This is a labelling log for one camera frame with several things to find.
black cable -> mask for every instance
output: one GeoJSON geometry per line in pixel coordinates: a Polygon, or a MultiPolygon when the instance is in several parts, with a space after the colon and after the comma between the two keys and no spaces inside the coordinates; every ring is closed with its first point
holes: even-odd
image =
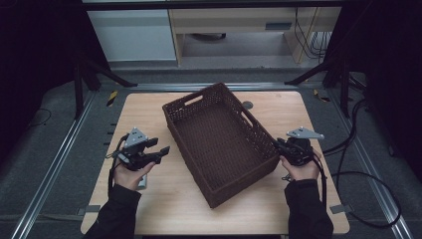
{"type": "Polygon", "coordinates": [[[351,140],[355,137],[355,134],[356,134],[356,117],[357,117],[357,111],[360,109],[360,107],[365,102],[366,102],[366,99],[362,99],[358,103],[356,103],[356,105],[354,105],[354,107],[353,107],[353,110],[352,110],[352,126],[351,126],[349,137],[345,141],[341,142],[340,144],[338,144],[338,145],[336,145],[336,146],[334,146],[334,147],[332,147],[330,149],[324,150],[322,152],[324,155],[326,155],[329,152],[335,151],[335,150],[337,150],[339,148],[342,148],[342,147],[345,147],[345,146],[349,146],[351,144],[351,140]]]}
{"type": "Polygon", "coordinates": [[[302,46],[302,49],[304,50],[307,57],[310,58],[310,59],[318,59],[318,61],[320,61],[320,59],[325,56],[326,48],[322,49],[322,45],[323,45],[323,37],[324,37],[324,34],[326,34],[326,33],[322,34],[321,46],[320,46],[319,49],[314,46],[315,42],[317,42],[317,33],[314,33],[314,35],[313,35],[311,46],[309,46],[307,42],[302,43],[302,41],[299,39],[297,29],[299,28],[299,30],[301,31],[301,34],[304,37],[304,39],[306,39],[307,37],[305,36],[304,30],[302,29],[301,24],[299,23],[298,19],[299,19],[298,18],[298,8],[295,8],[295,31],[294,31],[295,36],[296,36],[299,44],[302,46]]]}
{"type": "Polygon", "coordinates": [[[359,171],[341,171],[341,167],[342,167],[342,164],[344,162],[345,153],[346,153],[348,147],[350,146],[351,142],[356,137],[356,118],[357,118],[357,113],[358,113],[358,110],[362,107],[362,105],[363,105],[364,102],[365,102],[365,99],[359,101],[353,107],[353,110],[352,110],[352,130],[350,131],[350,136],[347,138],[347,140],[345,140],[344,142],[342,142],[341,144],[338,145],[339,147],[341,147],[341,146],[343,147],[342,150],[339,150],[338,151],[338,152],[342,151],[342,154],[341,154],[341,158],[340,158],[340,161],[339,161],[339,164],[338,164],[337,173],[334,173],[331,176],[335,176],[336,177],[336,179],[335,179],[335,187],[338,190],[338,197],[339,197],[341,203],[343,203],[342,202],[341,195],[339,193],[339,178],[340,178],[341,175],[344,175],[344,174],[364,175],[364,176],[368,176],[368,177],[376,180],[377,182],[381,183],[388,190],[388,192],[390,193],[390,195],[393,198],[393,200],[394,200],[394,202],[395,202],[395,204],[397,206],[397,209],[398,209],[397,216],[396,216],[396,218],[392,222],[390,222],[388,224],[379,225],[379,224],[374,224],[374,223],[370,223],[368,221],[365,221],[365,220],[363,220],[362,218],[358,217],[357,215],[355,215],[352,212],[349,212],[349,214],[352,217],[354,217],[356,220],[358,220],[359,222],[361,222],[361,223],[363,223],[363,224],[365,224],[367,226],[374,227],[374,228],[379,228],[379,229],[390,228],[391,226],[395,225],[397,223],[397,221],[401,217],[401,205],[400,205],[397,197],[392,192],[391,188],[386,183],[384,183],[383,181],[381,181],[379,178],[376,178],[375,176],[372,176],[370,174],[367,174],[367,173],[364,173],[364,172],[359,172],[359,171]]]}
{"type": "Polygon", "coordinates": [[[304,34],[304,32],[302,31],[302,28],[301,28],[301,26],[300,26],[300,24],[299,24],[299,21],[298,21],[298,8],[295,8],[296,10],[295,10],[295,36],[296,36],[296,39],[298,40],[298,42],[299,42],[299,44],[301,44],[301,46],[302,46],[302,49],[304,50],[304,52],[305,52],[305,54],[307,55],[307,57],[308,58],[310,58],[310,59],[317,59],[316,57],[311,57],[310,55],[308,55],[308,52],[307,52],[307,48],[305,47],[305,45],[308,47],[308,50],[310,51],[310,47],[308,46],[308,44],[307,43],[305,43],[305,45],[301,42],[301,40],[299,39],[299,36],[298,36],[298,33],[297,33],[297,28],[298,28],[298,26],[299,26],[299,29],[301,30],[301,32],[302,32],[302,35],[303,35],[303,37],[306,39],[306,37],[305,37],[305,34],[304,34]]]}
{"type": "Polygon", "coordinates": [[[324,32],[323,37],[325,38],[325,46],[324,46],[324,52],[323,52],[323,56],[325,57],[326,52],[328,50],[328,41],[330,40],[330,38],[328,38],[328,32],[324,32]]]}
{"type": "Polygon", "coordinates": [[[322,205],[326,209],[326,175],[319,157],[316,153],[314,153],[314,156],[317,158],[317,160],[313,157],[313,162],[316,164],[320,172],[320,183],[322,186],[322,205]]]}
{"type": "Polygon", "coordinates": [[[282,177],[283,181],[287,181],[287,182],[292,182],[292,178],[289,174],[287,174],[286,176],[282,177]]]}
{"type": "Polygon", "coordinates": [[[370,223],[368,221],[363,220],[362,218],[358,217],[356,214],[349,212],[348,214],[350,214],[352,217],[354,217],[356,220],[360,221],[361,223],[370,226],[370,227],[375,227],[375,228],[379,228],[379,229],[385,229],[385,228],[390,228],[393,225],[395,225],[398,220],[401,217],[401,213],[402,213],[402,209],[401,209],[401,205],[400,202],[398,201],[397,197],[394,195],[394,193],[392,192],[391,188],[382,180],[380,180],[379,178],[372,176],[368,173],[364,173],[364,172],[359,172],[359,171],[343,171],[343,172],[338,172],[338,173],[334,173],[331,176],[336,176],[339,177],[340,175],[345,175],[345,174],[357,174],[357,175],[364,175],[364,176],[368,176],[372,179],[374,179],[375,181],[379,182],[380,184],[382,184],[387,190],[388,193],[390,193],[391,197],[393,198],[394,203],[397,206],[397,216],[395,217],[395,219],[388,223],[388,224],[374,224],[374,223],[370,223]]]}
{"type": "Polygon", "coordinates": [[[46,119],[44,119],[43,121],[41,121],[41,122],[38,122],[38,123],[34,123],[34,124],[29,124],[28,126],[27,126],[27,129],[29,129],[29,128],[31,128],[31,127],[34,127],[34,126],[39,126],[39,125],[41,125],[41,124],[45,124],[51,117],[52,117],[52,112],[51,111],[49,111],[49,110],[47,110],[47,109],[43,109],[43,108],[40,108],[40,109],[38,109],[38,111],[45,111],[45,112],[47,112],[49,115],[47,116],[47,118],[46,119]]]}
{"type": "Polygon", "coordinates": [[[333,155],[338,154],[339,152],[343,152],[343,151],[344,151],[344,148],[342,148],[342,149],[340,149],[340,150],[338,150],[338,151],[335,151],[335,152],[329,153],[329,154],[324,154],[324,156],[333,156],[333,155]]]}
{"type": "Polygon", "coordinates": [[[111,193],[111,189],[112,189],[112,179],[114,177],[114,171],[120,165],[120,163],[115,164],[117,162],[118,152],[120,151],[121,143],[124,142],[125,140],[127,140],[128,137],[129,137],[129,134],[126,134],[125,136],[123,136],[120,139],[120,141],[118,142],[117,148],[115,149],[115,151],[112,154],[107,156],[107,158],[112,156],[112,165],[111,165],[111,169],[108,172],[108,189],[107,189],[108,197],[109,197],[109,194],[111,193]]]}

brown plastic basket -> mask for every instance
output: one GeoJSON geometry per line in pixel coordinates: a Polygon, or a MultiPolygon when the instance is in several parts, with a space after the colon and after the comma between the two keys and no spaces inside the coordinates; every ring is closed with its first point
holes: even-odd
{"type": "Polygon", "coordinates": [[[211,208],[257,182],[279,163],[270,134],[222,83],[162,108],[211,208]]]}

black sleeve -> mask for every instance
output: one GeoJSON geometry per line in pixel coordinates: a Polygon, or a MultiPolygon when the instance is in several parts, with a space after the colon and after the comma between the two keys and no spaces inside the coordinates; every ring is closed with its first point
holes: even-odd
{"type": "Polygon", "coordinates": [[[84,239],[133,238],[139,198],[140,193],[115,184],[84,239]]]}
{"type": "Polygon", "coordinates": [[[319,200],[315,179],[293,181],[285,189],[290,208],[289,236],[292,239],[332,237],[332,222],[319,200]]]}

human hand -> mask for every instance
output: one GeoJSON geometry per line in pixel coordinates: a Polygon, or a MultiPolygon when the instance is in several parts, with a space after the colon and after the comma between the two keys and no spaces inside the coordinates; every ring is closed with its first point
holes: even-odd
{"type": "Polygon", "coordinates": [[[138,171],[131,171],[127,169],[124,164],[120,163],[114,171],[114,183],[135,191],[137,185],[142,180],[142,177],[148,173],[154,165],[155,162],[151,162],[138,171]]]}
{"type": "Polygon", "coordinates": [[[319,169],[317,165],[311,161],[303,166],[297,167],[292,166],[289,161],[280,156],[280,160],[282,161],[282,166],[288,170],[291,179],[299,181],[304,179],[317,179],[319,176],[319,169]]]}

metal rail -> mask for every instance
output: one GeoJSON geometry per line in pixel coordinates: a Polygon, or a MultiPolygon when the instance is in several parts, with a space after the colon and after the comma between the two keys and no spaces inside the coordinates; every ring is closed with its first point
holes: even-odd
{"type": "Polygon", "coordinates": [[[87,117],[88,112],[90,111],[94,97],[96,96],[95,92],[88,92],[87,99],[85,101],[85,109],[83,110],[81,116],[78,119],[75,119],[71,128],[69,129],[68,134],[65,137],[58,153],[56,154],[49,170],[46,173],[43,181],[41,182],[35,196],[33,197],[31,203],[26,209],[24,215],[19,220],[18,224],[15,227],[15,230],[12,235],[12,239],[15,238],[26,238],[34,225],[35,220],[37,219],[38,214],[41,211],[41,208],[44,205],[44,202],[47,199],[47,196],[50,193],[51,188],[53,187],[57,176],[59,175],[60,170],[69,154],[69,151],[72,148],[72,145],[81,129],[82,124],[87,117]]]}
{"type": "MultiPolygon", "coordinates": [[[[211,86],[211,83],[181,84],[138,84],[137,87],[126,88],[129,91],[141,92],[196,92],[211,86]]],[[[227,83],[231,91],[280,91],[296,90],[299,86],[288,86],[284,83],[227,83]]]]}

